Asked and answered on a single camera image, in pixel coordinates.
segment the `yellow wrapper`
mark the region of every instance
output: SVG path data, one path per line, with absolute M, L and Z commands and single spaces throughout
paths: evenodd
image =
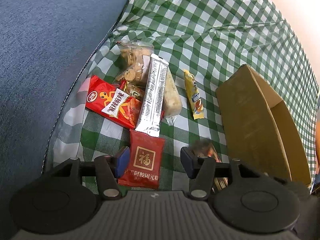
M 184 69 L 184 84 L 186 86 L 187 96 L 190 102 L 193 119 L 204 118 L 203 104 L 201 102 L 195 76 L 188 70 Z

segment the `red spicy snack bag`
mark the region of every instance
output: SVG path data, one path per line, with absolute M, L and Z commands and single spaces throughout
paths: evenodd
M 130 130 L 130 141 L 130 161 L 118 183 L 158 189 L 164 139 Z
M 92 76 L 85 106 L 123 127 L 134 129 L 141 102 L 97 76 Z

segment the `cardboard box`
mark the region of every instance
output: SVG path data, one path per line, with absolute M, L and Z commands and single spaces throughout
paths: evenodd
M 216 90 L 228 155 L 258 171 L 305 185 L 308 160 L 283 99 L 248 65 Z

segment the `green and white checkered tablecloth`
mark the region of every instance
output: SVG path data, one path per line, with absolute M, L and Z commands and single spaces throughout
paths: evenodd
M 92 56 L 66 101 L 48 148 L 55 164 L 74 156 L 91 161 L 130 144 L 127 129 L 84 108 L 88 83 L 79 88 L 86 75 L 114 81 L 122 63 L 116 42 L 122 38 L 152 43 L 155 53 L 169 61 L 181 96 L 183 108 L 174 126 L 161 123 L 165 147 L 160 190 L 188 190 L 180 148 L 200 138 L 210 138 L 222 161 L 228 162 L 215 90 L 244 63 L 284 99 L 314 177 L 318 85 L 301 44 L 270 0 L 130 0 L 120 23 Z M 193 120 L 183 69 L 196 78 L 204 119 Z M 85 178 L 84 184 L 96 192 L 94 178 Z

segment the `black circular disc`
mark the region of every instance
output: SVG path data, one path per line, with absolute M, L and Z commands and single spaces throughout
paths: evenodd
M 237 180 L 215 195 L 213 208 L 232 227 L 258 234 L 291 229 L 300 214 L 294 193 L 263 178 Z
M 53 177 L 17 192 L 9 208 L 14 222 L 24 230 L 57 234 L 90 220 L 96 205 L 89 189 L 70 178 Z

